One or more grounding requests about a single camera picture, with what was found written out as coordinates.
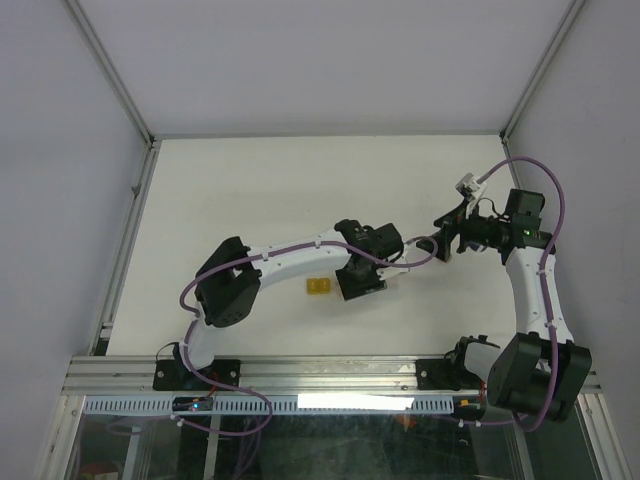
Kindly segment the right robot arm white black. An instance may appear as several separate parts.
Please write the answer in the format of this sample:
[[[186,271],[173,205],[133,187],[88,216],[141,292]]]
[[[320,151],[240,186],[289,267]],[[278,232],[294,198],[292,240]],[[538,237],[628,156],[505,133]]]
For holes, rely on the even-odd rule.
[[[514,296],[516,333],[504,347],[487,336],[463,336],[444,359],[429,369],[432,381],[452,390],[483,382],[488,403],[520,416],[543,414],[563,422],[592,366],[590,351],[576,345],[564,320],[555,286],[552,235],[541,230],[540,193],[513,189],[502,217],[482,216],[462,202],[437,219],[432,240],[418,247],[451,259],[459,252],[496,250]]]

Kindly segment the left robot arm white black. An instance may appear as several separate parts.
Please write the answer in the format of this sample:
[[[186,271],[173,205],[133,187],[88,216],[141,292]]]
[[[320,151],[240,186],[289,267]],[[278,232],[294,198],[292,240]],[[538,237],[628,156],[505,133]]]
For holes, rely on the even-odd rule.
[[[396,227],[373,228],[345,219],[309,239],[281,245],[250,247],[238,236],[225,239],[185,288],[198,305],[179,347],[175,377],[188,388],[198,388],[209,377],[215,353],[213,332],[231,327],[250,313],[259,292],[296,277],[332,271],[342,298],[350,301],[384,290],[382,271],[395,269],[406,258],[406,246]]]

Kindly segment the weekly pill organizer box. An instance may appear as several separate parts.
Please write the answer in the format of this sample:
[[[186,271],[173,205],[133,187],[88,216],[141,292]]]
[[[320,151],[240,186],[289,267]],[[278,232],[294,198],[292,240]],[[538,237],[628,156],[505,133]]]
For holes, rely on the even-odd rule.
[[[370,285],[356,285],[348,283],[345,287],[338,284],[339,293],[344,300],[351,300],[361,296],[374,294],[388,288],[386,281]],[[333,291],[332,279],[329,277],[311,277],[305,281],[305,291],[308,295],[328,295]]]

